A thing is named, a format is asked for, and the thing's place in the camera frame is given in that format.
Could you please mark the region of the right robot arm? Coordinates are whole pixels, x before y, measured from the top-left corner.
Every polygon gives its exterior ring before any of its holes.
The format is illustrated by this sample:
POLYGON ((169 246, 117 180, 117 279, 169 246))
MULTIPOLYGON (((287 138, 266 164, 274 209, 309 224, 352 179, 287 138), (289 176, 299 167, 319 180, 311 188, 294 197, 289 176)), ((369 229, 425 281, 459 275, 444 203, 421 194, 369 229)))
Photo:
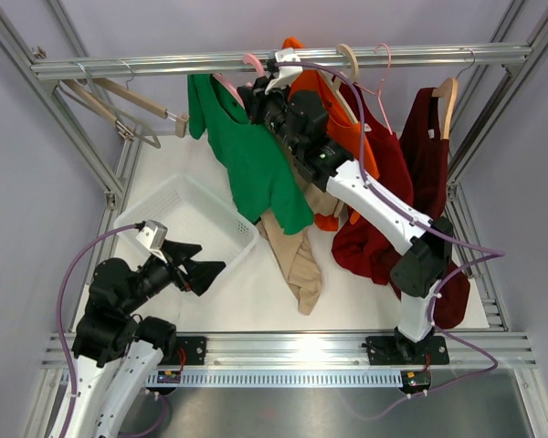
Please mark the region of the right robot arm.
POLYGON ((402 304, 395 352, 405 362, 419 360, 435 332, 432 306, 451 258, 449 222, 433 221, 375 181, 329 133, 330 114, 318 92, 280 89, 275 81, 260 77, 238 88, 250 122, 277 138, 306 182, 352 207, 401 256, 390 271, 402 304))

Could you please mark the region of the beige round hook hanger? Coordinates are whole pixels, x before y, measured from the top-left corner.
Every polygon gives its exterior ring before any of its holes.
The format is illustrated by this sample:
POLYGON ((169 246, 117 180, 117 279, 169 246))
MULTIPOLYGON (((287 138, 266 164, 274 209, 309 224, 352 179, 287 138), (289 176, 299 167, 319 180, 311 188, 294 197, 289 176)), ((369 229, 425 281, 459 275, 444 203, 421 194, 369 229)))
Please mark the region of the beige round hook hanger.
MULTIPOLYGON (((347 61, 347 66, 349 68, 347 72, 347 78, 351 80, 351 82, 357 81, 357 79, 359 78, 359 64, 356 59, 356 55, 353 52, 353 49, 349 47, 347 44, 341 43, 336 47, 336 52, 339 55, 342 55, 347 61)), ((331 85, 332 92, 334 96, 337 98, 338 102, 340 103, 344 113, 346 114, 347 119, 352 124, 357 124, 358 120, 355 114, 351 110, 351 107, 348 105, 348 103, 346 102, 345 98, 343 97, 340 91, 341 84, 342 84, 341 80, 338 77, 335 77, 332 80, 332 85, 331 85)))

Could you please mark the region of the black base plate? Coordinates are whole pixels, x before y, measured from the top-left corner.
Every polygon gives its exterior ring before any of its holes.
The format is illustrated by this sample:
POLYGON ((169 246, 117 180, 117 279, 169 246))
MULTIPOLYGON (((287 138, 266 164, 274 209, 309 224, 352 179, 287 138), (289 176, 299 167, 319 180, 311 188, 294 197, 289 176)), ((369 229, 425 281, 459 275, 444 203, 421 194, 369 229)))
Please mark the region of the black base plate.
POLYGON ((446 341, 441 336, 428 336, 413 343, 407 338, 373 335, 365 339, 369 363, 373 366, 448 365, 450 358, 446 341))
POLYGON ((185 366, 201 366, 206 360, 207 338, 203 336, 176 336, 163 347, 161 365, 180 366, 181 360, 185 366))

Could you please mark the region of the dark maroon t shirt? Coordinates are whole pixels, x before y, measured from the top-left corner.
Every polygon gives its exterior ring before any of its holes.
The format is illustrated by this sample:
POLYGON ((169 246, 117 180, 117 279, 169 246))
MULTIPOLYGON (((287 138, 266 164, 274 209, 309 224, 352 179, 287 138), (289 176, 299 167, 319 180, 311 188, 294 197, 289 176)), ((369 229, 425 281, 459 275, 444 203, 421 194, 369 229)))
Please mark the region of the dark maroon t shirt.
MULTIPOLYGON (((413 186, 413 207, 436 220, 444 213, 447 200, 449 141, 441 137, 438 98, 433 91, 422 88, 417 92, 399 142, 413 186)), ((462 272, 442 287, 434 310, 439 328, 453 329, 462 322, 469 291, 462 272)))

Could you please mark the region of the red t shirt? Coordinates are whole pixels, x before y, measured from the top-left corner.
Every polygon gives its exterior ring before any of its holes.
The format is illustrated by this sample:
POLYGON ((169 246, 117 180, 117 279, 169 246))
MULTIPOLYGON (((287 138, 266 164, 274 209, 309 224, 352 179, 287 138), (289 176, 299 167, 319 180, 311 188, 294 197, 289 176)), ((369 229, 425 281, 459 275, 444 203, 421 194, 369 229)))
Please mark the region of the red t shirt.
MULTIPOLYGON (((377 121, 368 108, 364 108, 364 122, 370 127, 366 139, 380 173, 378 182, 411 204, 413 185, 396 134, 377 121)), ((380 286, 390 282, 390 271, 400 259, 389 241, 362 217, 355 223, 346 222, 338 231, 332 255, 339 266, 380 286)))

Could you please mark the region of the wooden hanger with metal hook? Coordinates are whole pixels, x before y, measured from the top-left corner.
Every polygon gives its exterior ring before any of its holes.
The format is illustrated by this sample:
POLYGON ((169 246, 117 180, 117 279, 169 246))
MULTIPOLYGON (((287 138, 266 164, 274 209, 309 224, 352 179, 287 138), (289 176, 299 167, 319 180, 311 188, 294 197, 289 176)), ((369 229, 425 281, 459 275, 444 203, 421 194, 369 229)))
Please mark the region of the wooden hanger with metal hook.
POLYGON ((454 108, 458 97, 458 79, 462 73, 472 68, 476 62, 476 54, 472 48, 467 48, 470 54, 470 62, 467 67, 462 68, 455 77, 446 78, 439 87, 434 88, 431 97, 439 99, 443 104, 443 116, 440 123, 440 139, 448 140, 451 132, 451 124, 454 108))

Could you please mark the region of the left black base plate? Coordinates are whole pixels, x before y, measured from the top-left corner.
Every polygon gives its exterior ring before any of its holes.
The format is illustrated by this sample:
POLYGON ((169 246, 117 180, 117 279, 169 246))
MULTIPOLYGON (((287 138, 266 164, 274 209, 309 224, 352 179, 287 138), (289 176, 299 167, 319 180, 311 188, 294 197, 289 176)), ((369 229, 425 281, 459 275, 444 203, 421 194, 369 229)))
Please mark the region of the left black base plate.
POLYGON ((201 366, 206 360, 207 338, 203 336, 176 336, 163 347, 161 365, 180 366, 181 360, 185 366, 201 366))

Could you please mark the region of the white plastic basket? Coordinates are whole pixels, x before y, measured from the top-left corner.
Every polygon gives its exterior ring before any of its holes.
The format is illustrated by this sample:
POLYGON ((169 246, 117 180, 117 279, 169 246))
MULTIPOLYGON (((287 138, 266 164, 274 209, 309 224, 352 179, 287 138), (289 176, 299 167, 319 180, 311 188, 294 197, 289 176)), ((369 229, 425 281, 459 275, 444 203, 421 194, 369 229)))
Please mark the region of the white plastic basket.
POLYGON ((154 220, 167 229, 171 241, 197 244, 195 261, 223 261, 226 266, 207 290, 223 289, 235 268, 258 241, 257 228, 237 209, 193 177, 178 173, 149 190, 120 214, 115 227, 154 220))

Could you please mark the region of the empty wooden hanger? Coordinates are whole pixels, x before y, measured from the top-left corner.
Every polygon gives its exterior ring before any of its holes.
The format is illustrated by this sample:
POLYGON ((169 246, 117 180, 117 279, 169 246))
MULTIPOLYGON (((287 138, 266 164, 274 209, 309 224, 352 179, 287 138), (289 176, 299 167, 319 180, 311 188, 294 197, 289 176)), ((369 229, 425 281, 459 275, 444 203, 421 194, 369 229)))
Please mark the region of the empty wooden hanger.
POLYGON ((175 115, 169 111, 165 106, 156 103, 155 101, 145 97, 144 95, 137 93, 127 87, 120 85, 119 83, 110 80, 108 78, 95 78, 96 85, 108 90, 112 94, 129 101, 130 103, 146 110, 158 118, 164 120, 171 120, 174 122, 174 135, 178 138, 183 138, 188 131, 189 115, 183 113, 181 115, 175 115))
POLYGON ((145 121, 97 98, 75 80, 60 80, 58 84, 67 97, 110 123, 124 140, 138 139, 155 149, 161 148, 156 133, 145 121))

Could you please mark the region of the green t shirt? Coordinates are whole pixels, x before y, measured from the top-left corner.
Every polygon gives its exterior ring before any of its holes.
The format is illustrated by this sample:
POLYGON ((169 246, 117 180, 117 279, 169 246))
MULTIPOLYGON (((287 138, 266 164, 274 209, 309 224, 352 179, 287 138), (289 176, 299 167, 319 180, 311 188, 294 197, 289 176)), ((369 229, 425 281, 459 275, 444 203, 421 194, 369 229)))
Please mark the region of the green t shirt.
POLYGON ((287 235, 312 225, 313 211, 273 135, 252 124, 234 97, 209 74, 187 77, 187 98, 190 135, 206 138, 227 170, 238 212, 252 223, 272 213, 287 235))

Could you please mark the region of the pink plastic hanger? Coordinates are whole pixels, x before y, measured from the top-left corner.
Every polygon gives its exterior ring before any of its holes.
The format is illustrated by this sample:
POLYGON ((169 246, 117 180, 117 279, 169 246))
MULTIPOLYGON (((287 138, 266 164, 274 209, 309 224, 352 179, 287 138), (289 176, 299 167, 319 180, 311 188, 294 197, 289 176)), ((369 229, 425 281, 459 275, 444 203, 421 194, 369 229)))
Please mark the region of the pink plastic hanger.
POLYGON ((242 109, 245 108, 245 104, 241 96, 237 91, 237 87, 242 85, 242 80, 246 81, 245 85, 252 87, 251 79, 260 78, 265 75, 265 69, 253 53, 245 53, 242 57, 243 64, 248 68, 248 71, 242 71, 235 73, 234 82, 228 79, 227 75, 223 73, 214 73, 212 78, 234 99, 234 102, 238 104, 242 109))

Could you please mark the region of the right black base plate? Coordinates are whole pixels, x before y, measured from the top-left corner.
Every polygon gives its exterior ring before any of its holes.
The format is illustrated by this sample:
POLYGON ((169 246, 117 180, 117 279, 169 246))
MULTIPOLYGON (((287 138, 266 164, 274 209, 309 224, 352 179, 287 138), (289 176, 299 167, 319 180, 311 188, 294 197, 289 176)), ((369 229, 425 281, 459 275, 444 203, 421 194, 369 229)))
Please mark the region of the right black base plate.
POLYGON ((373 335, 365 339, 369 363, 373 366, 448 365, 450 358, 446 341, 441 336, 428 336, 413 343, 407 338, 373 335))

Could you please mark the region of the beige t shirt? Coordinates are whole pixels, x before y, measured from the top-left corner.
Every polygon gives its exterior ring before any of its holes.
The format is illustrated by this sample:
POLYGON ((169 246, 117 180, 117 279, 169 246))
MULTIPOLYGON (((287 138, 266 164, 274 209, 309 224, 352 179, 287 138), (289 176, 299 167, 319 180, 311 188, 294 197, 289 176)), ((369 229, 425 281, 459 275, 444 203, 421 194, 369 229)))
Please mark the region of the beige t shirt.
MULTIPOLYGON (((313 183, 300 182, 299 187, 314 212, 314 224, 322 231, 337 232, 344 203, 313 183)), ((307 231, 285 235, 271 211, 261 216, 257 229, 269 242, 279 270, 297 300, 298 311, 310 315, 319 301, 323 283, 307 231)))

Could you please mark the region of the orange t shirt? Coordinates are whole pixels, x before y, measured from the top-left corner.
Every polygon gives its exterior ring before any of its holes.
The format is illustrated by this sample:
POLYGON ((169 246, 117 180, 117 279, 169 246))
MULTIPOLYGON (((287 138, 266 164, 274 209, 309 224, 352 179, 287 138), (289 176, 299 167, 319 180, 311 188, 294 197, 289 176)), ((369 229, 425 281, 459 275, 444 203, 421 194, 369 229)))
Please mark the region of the orange t shirt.
MULTIPOLYGON (((291 84, 290 97, 303 90, 316 92, 328 113, 327 134, 348 152, 356 160, 360 157, 360 139, 362 125, 356 119, 357 103, 352 109, 347 109, 349 104, 345 97, 353 98, 350 88, 345 95, 334 89, 328 73, 316 69, 305 69, 302 74, 291 84)), ((332 198, 327 193, 305 195, 308 202, 313 202, 312 211, 316 213, 315 224, 326 231, 337 231, 339 226, 339 210, 342 203, 332 198)))

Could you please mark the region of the aluminium hanging rail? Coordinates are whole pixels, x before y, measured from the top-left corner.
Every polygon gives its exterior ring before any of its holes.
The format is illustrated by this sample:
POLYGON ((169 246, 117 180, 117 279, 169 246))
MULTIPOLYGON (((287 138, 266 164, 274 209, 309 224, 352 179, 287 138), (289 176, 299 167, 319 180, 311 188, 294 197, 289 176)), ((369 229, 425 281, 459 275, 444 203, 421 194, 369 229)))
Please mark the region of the aluminium hanging rail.
MULTIPOLYGON (((520 65, 532 53, 525 43, 477 45, 355 47, 360 68, 411 68, 464 65, 520 65)), ((248 72, 244 53, 196 53, 167 56, 39 60, 31 71, 42 81, 76 78, 135 78, 209 72, 248 72)))

